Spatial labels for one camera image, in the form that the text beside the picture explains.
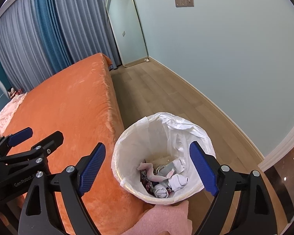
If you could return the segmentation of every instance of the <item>trash can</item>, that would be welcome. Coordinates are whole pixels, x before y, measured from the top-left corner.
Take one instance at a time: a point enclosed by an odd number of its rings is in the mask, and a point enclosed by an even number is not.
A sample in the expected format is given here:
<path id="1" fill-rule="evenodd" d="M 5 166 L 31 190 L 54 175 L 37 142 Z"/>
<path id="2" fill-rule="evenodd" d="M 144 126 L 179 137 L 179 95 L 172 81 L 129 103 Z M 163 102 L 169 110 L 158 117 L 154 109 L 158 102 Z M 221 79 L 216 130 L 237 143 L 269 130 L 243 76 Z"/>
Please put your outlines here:
<path id="1" fill-rule="evenodd" d="M 216 157 L 210 138 L 198 125 L 165 112 L 144 117 L 126 129 L 115 144 L 111 163 L 114 177 L 126 191 L 151 204 L 168 205 L 185 200 L 204 188 L 189 154 L 193 141 L 206 154 Z M 146 159 L 165 156 L 180 159 L 184 168 L 181 174 L 189 181 L 168 198 L 160 199 L 146 191 L 137 168 Z"/>

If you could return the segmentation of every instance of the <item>light switch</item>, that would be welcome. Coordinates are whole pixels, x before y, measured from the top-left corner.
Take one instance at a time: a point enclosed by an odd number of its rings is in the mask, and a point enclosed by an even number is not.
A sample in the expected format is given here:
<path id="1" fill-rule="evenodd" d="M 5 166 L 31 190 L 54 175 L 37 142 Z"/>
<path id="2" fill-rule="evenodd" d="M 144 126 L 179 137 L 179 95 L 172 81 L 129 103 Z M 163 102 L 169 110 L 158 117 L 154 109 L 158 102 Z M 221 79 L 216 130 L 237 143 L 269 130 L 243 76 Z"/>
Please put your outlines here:
<path id="1" fill-rule="evenodd" d="M 194 7 L 194 0 L 186 0 L 188 7 Z"/>
<path id="2" fill-rule="evenodd" d="M 186 0 L 181 0 L 181 7 L 187 7 Z"/>
<path id="3" fill-rule="evenodd" d="M 181 7 L 181 0 L 175 0 L 175 6 Z"/>

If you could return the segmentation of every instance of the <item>blue gripper pad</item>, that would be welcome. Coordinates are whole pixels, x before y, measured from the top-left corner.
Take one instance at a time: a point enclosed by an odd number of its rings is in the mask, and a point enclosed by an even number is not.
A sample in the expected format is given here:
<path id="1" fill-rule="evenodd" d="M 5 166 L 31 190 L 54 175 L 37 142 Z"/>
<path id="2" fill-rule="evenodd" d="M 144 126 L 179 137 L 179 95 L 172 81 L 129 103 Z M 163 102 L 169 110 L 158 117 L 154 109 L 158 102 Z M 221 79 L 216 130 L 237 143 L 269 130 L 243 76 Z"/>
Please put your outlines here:
<path id="1" fill-rule="evenodd" d="M 80 175 L 80 183 L 77 189 L 80 196 L 84 195 L 84 193 L 88 192 L 92 187 L 105 157 L 106 147 L 101 143 L 96 152 L 91 155 L 90 160 Z"/>
<path id="2" fill-rule="evenodd" d="M 216 196 L 219 192 L 216 175 L 194 142 L 189 147 L 189 154 L 206 191 Z"/>
<path id="3" fill-rule="evenodd" d="M 15 147 L 25 140 L 28 140 L 33 136 L 33 130 L 30 127 L 25 128 L 10 136 L 8 145 L 9 147 Z"/>

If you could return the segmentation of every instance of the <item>wooden floor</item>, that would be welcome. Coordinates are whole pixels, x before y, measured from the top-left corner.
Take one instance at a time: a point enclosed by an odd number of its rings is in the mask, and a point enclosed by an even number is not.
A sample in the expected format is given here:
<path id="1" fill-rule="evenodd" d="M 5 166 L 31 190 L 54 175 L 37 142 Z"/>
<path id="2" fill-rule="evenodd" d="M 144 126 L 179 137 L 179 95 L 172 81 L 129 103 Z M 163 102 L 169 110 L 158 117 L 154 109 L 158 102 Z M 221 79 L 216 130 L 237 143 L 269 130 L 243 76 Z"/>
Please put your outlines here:
<path id="1" fill-rule="evenodd" d="M 111 77 L 125 128 L 145 116 L 169 112 L 199 125 L 207 132 L 219 163 L 227 164 L 237 172 L 250 173 L 258 169 L 261 160 L 241 139 L 237 129 L 216 112 L 211 103 L 168 69 L 155 62 L 144 62 L 128 68 L 120 66 L 111 71 Z M 280 234 L 287 224 L 286 217 L 271 184 L 263 173 L 262 176 L 275 209 Z M 193 222 L 194 233 L 213 197 L 202 190 L 188 200 L 188 218 Z M 236 192 L 221 234 L 230 230 L 238 200 L 239 192 Z"/>

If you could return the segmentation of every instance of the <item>curtain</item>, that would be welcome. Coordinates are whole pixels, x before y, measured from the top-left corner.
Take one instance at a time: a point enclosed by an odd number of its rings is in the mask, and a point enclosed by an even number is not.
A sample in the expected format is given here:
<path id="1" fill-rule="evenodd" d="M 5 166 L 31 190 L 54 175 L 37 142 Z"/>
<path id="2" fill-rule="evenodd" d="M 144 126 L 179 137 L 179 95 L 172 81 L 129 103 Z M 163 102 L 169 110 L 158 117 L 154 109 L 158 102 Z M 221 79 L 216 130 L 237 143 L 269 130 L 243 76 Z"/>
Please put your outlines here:
<path id="1" fill-rule="evenodd" d="M 41 41 L 53 70 L 57 73 L 73 64 L 60 29 L 54 0 L 34 0 Z"/>
<path id="2" fill-rule="evenodd" d="M 0 62 L 27 92 L 98 52 L 121 64 L 104 0 L 16 0 L 0 18 Z"/>
<path id="3" fill-rule="evenodd" d="M 104 0 L 55 0 L 60 25 L 74 62 L 102 52 L 121 64 Z"/>
<path id="4" fill-rule="evenodd" d="M 0 62 L 10 82 L 30 91 L 51 77 L 34 0 L 16 0 L 0 18 Z"/>

